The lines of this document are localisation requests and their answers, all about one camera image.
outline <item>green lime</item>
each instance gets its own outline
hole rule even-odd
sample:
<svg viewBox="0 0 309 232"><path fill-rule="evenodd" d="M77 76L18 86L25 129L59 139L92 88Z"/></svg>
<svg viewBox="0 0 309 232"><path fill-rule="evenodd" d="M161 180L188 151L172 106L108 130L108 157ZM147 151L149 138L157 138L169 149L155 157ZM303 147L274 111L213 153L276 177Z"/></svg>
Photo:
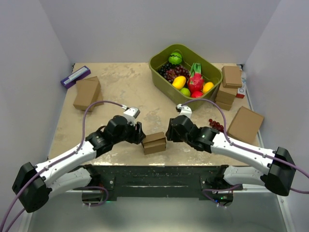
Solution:
<svg viewBox="0 0 309 232"><path fill-rule="evenodd" d="M169 56L169 62L171 64L180 64L182 62L182 60L183 60L183 57L178 52L173 52Z"/></svg>
<svg viewBox="0 0 309 232"><path fill-rule="evenodd" d="M187 89L187 88L182 88L180 90L181 93L183 93L183 95L187 96L187 97L190 97L191 96L191 93L190 93L190 90Z"/></svg>

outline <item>red apple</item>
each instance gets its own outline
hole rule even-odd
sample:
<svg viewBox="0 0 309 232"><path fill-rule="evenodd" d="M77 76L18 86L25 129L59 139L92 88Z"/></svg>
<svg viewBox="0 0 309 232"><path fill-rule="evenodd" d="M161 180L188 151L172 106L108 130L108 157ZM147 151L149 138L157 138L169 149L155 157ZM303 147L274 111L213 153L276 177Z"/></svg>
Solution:
<svg viewBox="0 0 309 232"><path fill-rule="evenodd" d="M204 94L201 91L195 91L191 94L191 98L200 98Z"/></svg>

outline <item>dragon fruit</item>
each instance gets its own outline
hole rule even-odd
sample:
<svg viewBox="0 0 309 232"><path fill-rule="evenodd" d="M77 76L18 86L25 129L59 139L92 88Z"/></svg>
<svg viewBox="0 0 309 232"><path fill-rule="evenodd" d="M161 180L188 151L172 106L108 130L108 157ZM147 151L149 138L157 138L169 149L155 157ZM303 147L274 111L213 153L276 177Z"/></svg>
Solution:
<svg viewBox="0 0 309 232"><path fill-rule="evenodd" d="M187 84L191 93L201 91L203 89L204 79L201 74L201 64L194 63L192 65Z"/></svg>

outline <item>table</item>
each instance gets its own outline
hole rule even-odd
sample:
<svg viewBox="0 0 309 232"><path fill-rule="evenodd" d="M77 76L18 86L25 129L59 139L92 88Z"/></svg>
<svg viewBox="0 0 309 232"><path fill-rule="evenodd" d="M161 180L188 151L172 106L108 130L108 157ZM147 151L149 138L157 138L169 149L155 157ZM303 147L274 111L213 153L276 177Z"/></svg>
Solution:
<svg viewBox="0 0 309 232"><path fill-rule="evenodd" d="M148 63L76 63L73 72L86 65L91 74L97 76L105 100L115 101L140 109L138 121L142 123L144 133L166 132L171 117L176 117L175 104L158 90L152 83ZM224 65L215 63L221 69ZM82 133L83 111L73 106L77 94L76 86L68 89L61 115L52 143L49 159L71 149L80 142ZM230 111L224 110L227 125L230 124L237 110L249 108L247 97L236 98ZM121 115L123 109L112 104L98 106L86 118L85 133L88 135L98 127L106 125L114 115ZM210 103L204 103L192 114L192 121L199 127L207 126L208 119L223 124L220 112ZM253 145L258 146L256 138ZM141 145L129 143L116 144L112 151L88 163L93 165L244 165L243 163L222 155L199 152L185 143L167 143L164 152L144 155Z"/></svg>

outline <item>gray floor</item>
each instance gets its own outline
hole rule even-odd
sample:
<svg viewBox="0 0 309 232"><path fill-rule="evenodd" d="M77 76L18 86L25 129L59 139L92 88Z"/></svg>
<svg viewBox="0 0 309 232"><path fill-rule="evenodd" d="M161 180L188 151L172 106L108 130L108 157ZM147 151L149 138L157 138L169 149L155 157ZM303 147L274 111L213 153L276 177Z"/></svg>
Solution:
<svg viewBox="0 0 309 232"><path fill-rule="evenodd" d="M277 197L234 192L226 210L210 201L119 198L89 209L81 193L65 193L33 214L29 232L285 232Z"/></svg>

